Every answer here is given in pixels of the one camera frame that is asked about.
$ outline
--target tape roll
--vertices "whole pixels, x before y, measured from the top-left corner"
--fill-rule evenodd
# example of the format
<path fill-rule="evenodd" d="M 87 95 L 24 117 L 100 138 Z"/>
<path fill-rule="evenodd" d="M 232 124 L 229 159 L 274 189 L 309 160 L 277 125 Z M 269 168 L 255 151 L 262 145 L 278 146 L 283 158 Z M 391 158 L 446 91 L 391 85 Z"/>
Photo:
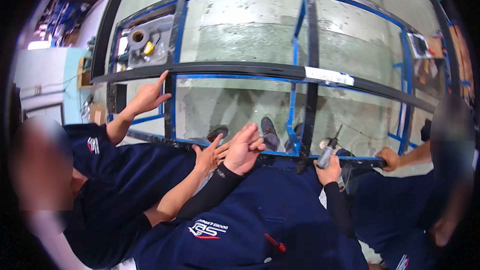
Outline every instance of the tape roll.
<path fill-rule="evenodd" d="M 150 40 L 150 32 L 145 29 L 133 29 L 128 34 L 128 45 L 132 50 L 140 50 Z"/>

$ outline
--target light blue wall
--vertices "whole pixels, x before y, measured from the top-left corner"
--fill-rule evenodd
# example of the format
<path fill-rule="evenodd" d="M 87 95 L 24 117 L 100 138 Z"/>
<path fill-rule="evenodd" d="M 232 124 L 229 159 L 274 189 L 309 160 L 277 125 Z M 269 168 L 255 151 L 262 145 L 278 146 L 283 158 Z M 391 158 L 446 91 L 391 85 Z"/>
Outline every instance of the light blue wall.
<path fill-rule="evenodd" d="M 65 117 L 65 124 L 87 123 L 87 121 L 82 121 L 80 108 L 84 104 L 91 90 L 90 88 L 81 90 L 77 89 L 77 72 L 80 59 L 89 56 L 90 52 L 87 49 L 68 48 L 67 50 L 65 68 L 63 71 L 63 88 L 65 89 L 65 92 L 63 93 L 63 114 Z"/>

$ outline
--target neck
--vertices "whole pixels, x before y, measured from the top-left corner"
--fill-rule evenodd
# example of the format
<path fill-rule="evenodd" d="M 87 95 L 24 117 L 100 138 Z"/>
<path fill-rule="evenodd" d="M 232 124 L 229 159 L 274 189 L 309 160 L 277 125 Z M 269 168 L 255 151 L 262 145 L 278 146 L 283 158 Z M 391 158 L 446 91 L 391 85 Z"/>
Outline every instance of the neck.
<path fill-rule="evenodd" d="M 77 169 L 73 169 L 70 181 L 70 189 L 73 194 L 73 199 L 77 198 L 81 187 L 87 182 L 88 178 L 81 174 Z"/>

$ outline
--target white label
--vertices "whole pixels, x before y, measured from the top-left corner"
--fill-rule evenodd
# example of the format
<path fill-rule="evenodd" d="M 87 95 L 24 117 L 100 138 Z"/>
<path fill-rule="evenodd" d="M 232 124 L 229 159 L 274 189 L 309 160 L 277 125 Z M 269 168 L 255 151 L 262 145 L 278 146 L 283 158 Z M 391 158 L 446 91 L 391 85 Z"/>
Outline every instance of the white label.
<path fill-rule="evenodd" d="M 305 67 L 305 76 L 309 79 L 331 81 L 349 86 L 353 86 L 355 82 L 354 78 L 348 74 L 312 67 Z"/>

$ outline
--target white embroidered logo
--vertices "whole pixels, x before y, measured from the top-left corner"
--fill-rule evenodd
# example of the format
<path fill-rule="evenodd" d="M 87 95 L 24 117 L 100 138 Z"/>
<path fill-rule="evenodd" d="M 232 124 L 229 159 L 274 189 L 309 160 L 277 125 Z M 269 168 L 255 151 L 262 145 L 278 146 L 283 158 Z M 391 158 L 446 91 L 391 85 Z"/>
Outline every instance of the white embroidered logo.
<path fill-rule="evenodd" d="M 400 259 L 400 262 L 398 263 L 397 267 L 395 270 L 405 270 L 409 264 L 409 259 L 406 254 L 402 256 Z"/>
<path fill-rule="evenodd" d="M 97 139 L 96 137 L 89 137 L 87 141 L 87 146 L 91 153 L 100 153 L 99 139 Z"/>
<path fill-rule="evenodd" d="M 197 238 L 220 239 L 220 237 L 217 236 L 218 233 L 226 233 L 228 228 L 229 227 L 225 225 L 198 219 L 195 221 L 195 224 L 188 229 Z"/>

